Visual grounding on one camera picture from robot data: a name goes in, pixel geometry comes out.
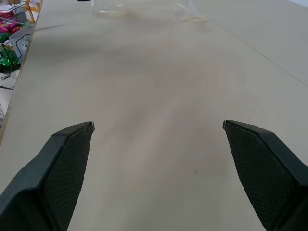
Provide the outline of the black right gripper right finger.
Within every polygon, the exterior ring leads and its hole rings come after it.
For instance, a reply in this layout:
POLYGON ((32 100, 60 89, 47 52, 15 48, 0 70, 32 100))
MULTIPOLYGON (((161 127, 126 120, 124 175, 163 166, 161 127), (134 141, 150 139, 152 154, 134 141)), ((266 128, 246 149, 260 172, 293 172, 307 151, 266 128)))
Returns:
POLYGON ((308 167, 271 131, 223 122, 239 180, 268 231, 308 229, 308 167))

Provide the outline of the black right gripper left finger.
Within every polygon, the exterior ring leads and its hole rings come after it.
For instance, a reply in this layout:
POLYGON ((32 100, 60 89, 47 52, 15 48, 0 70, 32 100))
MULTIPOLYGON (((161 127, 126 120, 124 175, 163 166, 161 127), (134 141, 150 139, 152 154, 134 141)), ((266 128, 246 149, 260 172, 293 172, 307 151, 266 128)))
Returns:
POLYGON ((50 136, 0 195, 2 231, 65 231, 83 185, 93 122, 50 136))

